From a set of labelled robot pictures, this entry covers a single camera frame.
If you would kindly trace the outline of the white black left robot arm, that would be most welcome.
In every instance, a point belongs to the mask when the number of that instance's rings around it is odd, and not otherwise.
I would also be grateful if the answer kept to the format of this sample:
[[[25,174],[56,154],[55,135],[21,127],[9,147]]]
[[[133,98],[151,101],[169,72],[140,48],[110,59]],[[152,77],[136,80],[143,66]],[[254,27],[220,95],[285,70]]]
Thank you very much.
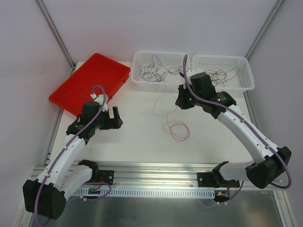
[[[55,157],[35,180],[27,180],[23,185],[26,211],[48,220],[58,219],[68,199],[83,184],[103,184],[98,163],[82,160],[76,169],[68,171],[78,154],[87,146],[97,130],[120,129],[123,121],[116,106],[113,117],[104,104],[88,101],[82,112],[68,126],[66,136]]]

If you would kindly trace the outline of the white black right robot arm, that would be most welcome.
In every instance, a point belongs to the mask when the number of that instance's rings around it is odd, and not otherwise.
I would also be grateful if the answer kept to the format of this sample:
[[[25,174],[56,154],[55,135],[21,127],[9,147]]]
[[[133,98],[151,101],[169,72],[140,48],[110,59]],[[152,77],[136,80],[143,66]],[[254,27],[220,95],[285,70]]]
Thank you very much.
[[[243,114],[235,99],[225,91],[216,92],[210,76],[198,73],[187,77],[180,73],[185,83],[178,87],[175,102],[182,110],[199,106],[204,112],[222,123],[242,143],[252,161],[232,163],[224,161],[211,173],[212,187],[222,187],[232,180],[250,181],[264,189],[272,185],[288,189],[292,177],[287,167],[292,152],[286,146],[280,148],[260,132]]]

